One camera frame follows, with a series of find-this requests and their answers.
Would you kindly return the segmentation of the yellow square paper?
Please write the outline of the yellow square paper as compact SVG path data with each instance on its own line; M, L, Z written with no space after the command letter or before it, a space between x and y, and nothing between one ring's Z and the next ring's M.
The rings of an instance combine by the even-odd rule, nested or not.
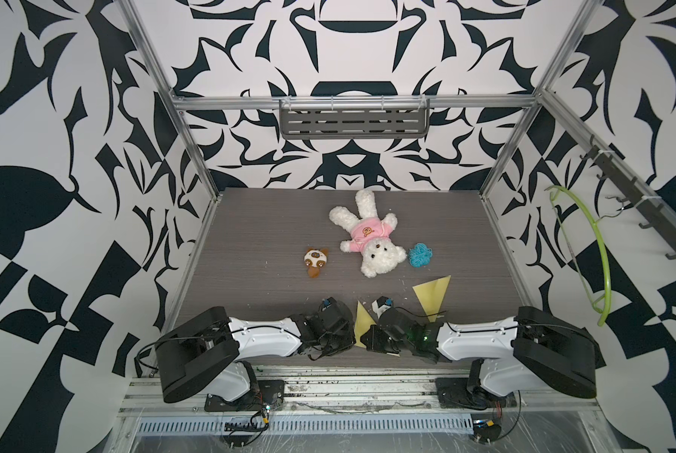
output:
M413 292L430 322L435 322L440 316L450 281L451 277L446 276L413 286Z

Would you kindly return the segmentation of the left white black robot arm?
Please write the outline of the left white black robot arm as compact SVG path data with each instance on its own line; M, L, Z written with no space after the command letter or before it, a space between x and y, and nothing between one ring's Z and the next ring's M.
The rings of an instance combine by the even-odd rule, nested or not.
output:
M154 351L165 403L203 392L232 403L257 390L249 359L313 353L321 359L355 342L353 313L331 297L315 313L277 321L241 320L213 307L162 335Z

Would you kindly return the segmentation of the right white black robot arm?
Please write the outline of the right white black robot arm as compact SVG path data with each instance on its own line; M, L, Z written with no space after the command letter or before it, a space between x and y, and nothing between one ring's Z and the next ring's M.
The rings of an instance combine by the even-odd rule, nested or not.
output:
M356 340L388 355L409 351L430 364L468 361L467 377L442 377L436 387L444 407L485 410L508 396L551 388L572 398L596 397L599 346L577 328L534 307L499 321L460 325L430 320L381 296Z

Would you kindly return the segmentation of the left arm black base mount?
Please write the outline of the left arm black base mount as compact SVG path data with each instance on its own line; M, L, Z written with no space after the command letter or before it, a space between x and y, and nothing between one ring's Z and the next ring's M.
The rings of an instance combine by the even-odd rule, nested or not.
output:
M206 388L204 410L207 413L250 411L260 407L279 407L285 394L283 379L257 378L248 362L234 362Z

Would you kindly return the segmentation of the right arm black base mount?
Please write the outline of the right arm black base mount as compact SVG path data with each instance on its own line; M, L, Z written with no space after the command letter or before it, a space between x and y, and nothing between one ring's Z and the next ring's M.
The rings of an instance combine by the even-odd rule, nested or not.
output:
M507 396L497 396L481 384L480 373L489 365L513 364L513 359L474 359L468 377L438 377L435 379L437 398L443 409L468 409L484 411L503 409L509 402Z

